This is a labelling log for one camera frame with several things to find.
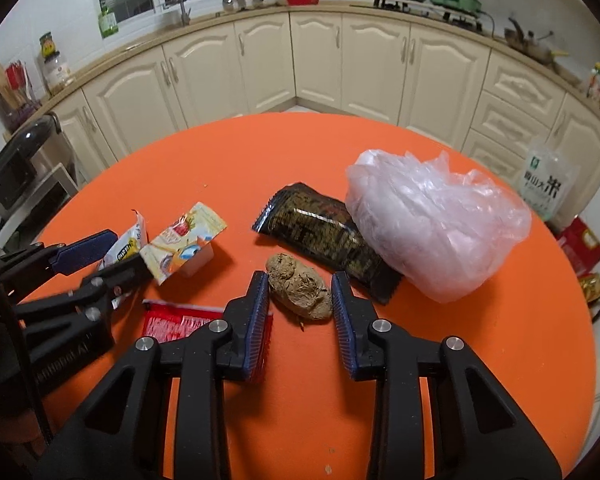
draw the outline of gas stove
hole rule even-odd
[[[469,14],[457,9],[437,6],[426,0],[369,0],[369,4],[354,5],[354,7],[373,7],[376,9],[393,10],[413,16],[421,16],[439,22],[447,22],[456,27],[482,33],[482,22],[475,14]]]

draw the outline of window frame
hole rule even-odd
[[[185,8],[191,9],[192,7],[196,7],[197,9],[205,9],[207,7],[212,7],[214,3],[215,0],[186,0]],[[138,14],[137,16],[129,18],[128,20],[120,22],[118,24],[120,31],[113,36],[103,39],[105,46],[111,43],[119,43],[120,39],[124,38],[125,36],[129,36],[138,30],[156,25],[170,12],[180,13],[179,6],[169,6],[165,8],[164,0],[153,0],[153,4],[153,9],[147,10],[141,14]],[[96,16],[99,16],[100,0],[93,0],[93,6],[94,10],[96,11]]]

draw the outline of brown lumpy object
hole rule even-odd
[[[315,270],[285,253],[271,256],[266,269],[271,291],[291,312],[313,321],[331,318],[331,291]]]

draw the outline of orange table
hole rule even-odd
[[[150,286],[145,296],[224,306],[243,295],[253,271],[264,269],[267,257],[280,250],[251,231],[267,200],[298,181],[344,199],[345,168],[369,148],[408,150],[426,160],[442,147],[395,126],[344,116],[289,113],[219,121],[156,142],[105,171],[65,206],[41,240],[69,243],[105,228],[120,234],[134,222],[132,209],[145,216],[152,238],[202,201],[229,225],[214,241],[215,259],[195,277],[173,276],[160,288]],[[464,173],[476,164],[453,152],[450,166]],[[85,273],[57,276],[36,297],[75,287]],[[415,336],[465,339],[538,428],[564,474],[573,468],[593,406],[594,339],[570,264],[537,218],[497,275],[463,300],[436,304],[403,280],[378,313]],[[138,338],[142,316],[137,302],[115,313],[115,348],[47,397],[56,424],[67,420]],[[225,392],[235,480],[365,477],[374,384],[349,380],[332,323],[307,325],[302,332],[276,312],[264,384],[228,384]],[[168,434],[173,438],[173,426]]]

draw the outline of drawer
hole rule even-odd
[[[475,130],[469,130],[462,154],[482,164],[491,173],[516,188],[525,159],[485,137]]]
[[[472,128],[525,158],[533,140],[544,144],[551,133],[533,117],[484,91],[475,110]]]
[[[566,92],[535,70],[491,51],[483,89],[504,99],[544,126],[554,126]]]

